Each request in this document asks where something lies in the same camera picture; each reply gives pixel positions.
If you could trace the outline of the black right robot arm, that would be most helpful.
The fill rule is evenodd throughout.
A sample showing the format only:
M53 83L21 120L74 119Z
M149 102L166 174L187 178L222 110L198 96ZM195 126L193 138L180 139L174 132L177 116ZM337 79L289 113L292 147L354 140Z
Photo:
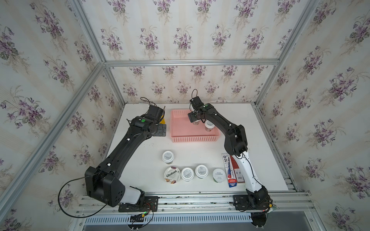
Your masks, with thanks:
M193 108L188 114L190 122L201 120L205 123L210 121L224 134L225 151L234 157L240 168L250 206L257 209L258 206L269 204L271 197L268 194L268 190L259 181L249 158L245 128L227 120L213 105L209 103L204 104L198 96L192 98L189 102Z

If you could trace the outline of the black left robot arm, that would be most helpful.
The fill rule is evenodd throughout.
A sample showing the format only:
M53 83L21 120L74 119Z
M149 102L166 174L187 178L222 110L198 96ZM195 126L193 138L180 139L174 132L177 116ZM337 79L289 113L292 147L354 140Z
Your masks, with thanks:
M86 192L90 198L110 207L118 204L143 206L145 193L135 187L126 187L120 177L139 145L158 132L165 110L150 105L147 112L129 121L129 128L112 153L97 167L85 171Z

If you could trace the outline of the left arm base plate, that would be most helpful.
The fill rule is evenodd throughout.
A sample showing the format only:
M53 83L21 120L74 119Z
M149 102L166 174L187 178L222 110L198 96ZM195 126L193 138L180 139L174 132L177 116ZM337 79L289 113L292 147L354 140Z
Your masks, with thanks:
M136 204L120 203L119 212L149 212L158 210L158 196L145 196Z

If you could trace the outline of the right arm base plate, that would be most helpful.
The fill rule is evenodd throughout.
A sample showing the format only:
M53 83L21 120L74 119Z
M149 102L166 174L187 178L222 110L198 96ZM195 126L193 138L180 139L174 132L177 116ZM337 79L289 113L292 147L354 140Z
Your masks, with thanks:
M258 198L252 195L234 195L233 206L238 211L261 210L267 211L272 207L273 200L270 196Z

